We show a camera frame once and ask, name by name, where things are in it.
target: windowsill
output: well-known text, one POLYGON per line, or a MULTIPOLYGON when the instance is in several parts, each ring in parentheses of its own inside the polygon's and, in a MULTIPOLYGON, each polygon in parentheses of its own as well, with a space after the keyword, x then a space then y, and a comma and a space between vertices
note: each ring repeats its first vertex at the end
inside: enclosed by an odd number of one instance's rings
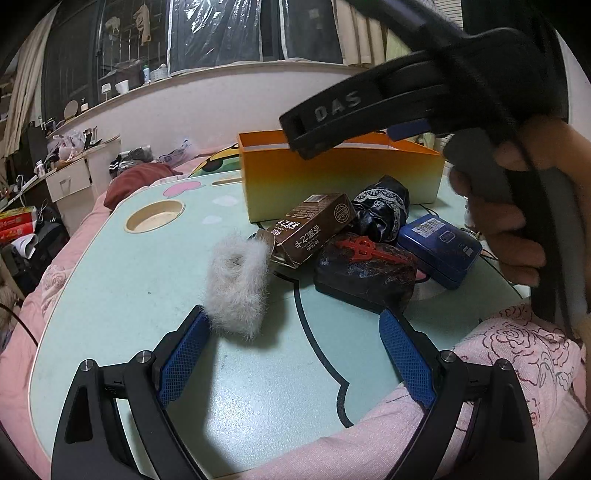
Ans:
POLYGON ((237 70, 241 70, 240 73, 250 73, 250 70, 261 71, 274 71, 277 69, 284 69, 289 72, 294 71, 316 71, 316 72, 350 72, 351 75, 362 72, 366 69, 360 67, 349 67, 347 65, 340 65, 337 63, 322 63, 319 61, 310 60, 283 60, 283 61, 240 61, 231 63, 228 65, 220 65, 216 67, 204 67, 200 69, 182 70, 180 72, 173 73, 170 77, 157 82, 143 85, 141 87, 130 90, 128 93, 113 97, 106 102, 99 103, 98 105, 88 109, 86 112, 80 113, 74 118, 68 120, 60 128, 57 128, 52 132, 47 139, 51 139, 53 135, 64 134, 71 130, 76 125, 80 124, 83 120, 92 117, 93 115, 116 107, 120 104, 127 102, 128 100, 137 98, 142 95, 146 95, 157 90, 165 89, 175 85, 183 83, 193 82, 201 78, 212 77, 212 76, 223 76, 228 74, 234 74, 237 70))

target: drawer handle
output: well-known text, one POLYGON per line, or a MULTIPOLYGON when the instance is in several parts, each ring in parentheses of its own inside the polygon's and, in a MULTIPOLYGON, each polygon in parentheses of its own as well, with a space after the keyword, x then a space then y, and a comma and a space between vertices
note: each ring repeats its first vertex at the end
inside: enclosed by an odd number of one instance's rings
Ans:
POLYGON ((71 183, 72 183, 72 181, 71 181, 70 177, 68 177, 68 178, 60 181, 61 192, 64 195, 69 195, 70 194, 70 186, 71 186, 71 183))

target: red pillow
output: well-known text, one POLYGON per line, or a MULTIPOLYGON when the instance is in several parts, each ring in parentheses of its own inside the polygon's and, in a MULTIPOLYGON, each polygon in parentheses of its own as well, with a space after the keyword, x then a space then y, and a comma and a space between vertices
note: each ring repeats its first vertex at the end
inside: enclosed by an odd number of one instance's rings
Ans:
POLYGON ((104 205, 111 211, 141 187, 152 185, 156 180, 178 175, 163 163, 142 163, 119 174, 109 185, 104 205))

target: blue tin box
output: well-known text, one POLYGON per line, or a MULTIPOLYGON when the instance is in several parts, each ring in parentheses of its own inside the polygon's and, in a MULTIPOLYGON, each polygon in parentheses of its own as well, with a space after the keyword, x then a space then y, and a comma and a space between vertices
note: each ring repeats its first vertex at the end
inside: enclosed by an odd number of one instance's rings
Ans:
POLYGON ((472 235, 434 215, 403 226, 398 245, 417 257, 420 270, 450 290, 460 286, 482 251, 472 235))

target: white wall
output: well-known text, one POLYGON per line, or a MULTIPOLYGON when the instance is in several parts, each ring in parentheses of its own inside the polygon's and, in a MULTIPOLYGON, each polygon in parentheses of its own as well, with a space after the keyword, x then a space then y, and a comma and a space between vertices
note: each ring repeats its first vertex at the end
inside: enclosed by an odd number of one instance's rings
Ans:
POLYGON ((334 64, 273 62, 185 73, 100 104, 56 133, 98 127, 99 138, 121 135, 122 150, 150 145, 155 156, 185 137, 206 151, 239 132, 277 129, 285 111, 360 70, 334 64))
POLYGON ((558 35, 569 87, 569 123, 591 140, 591 84, 573 52, 558 35))

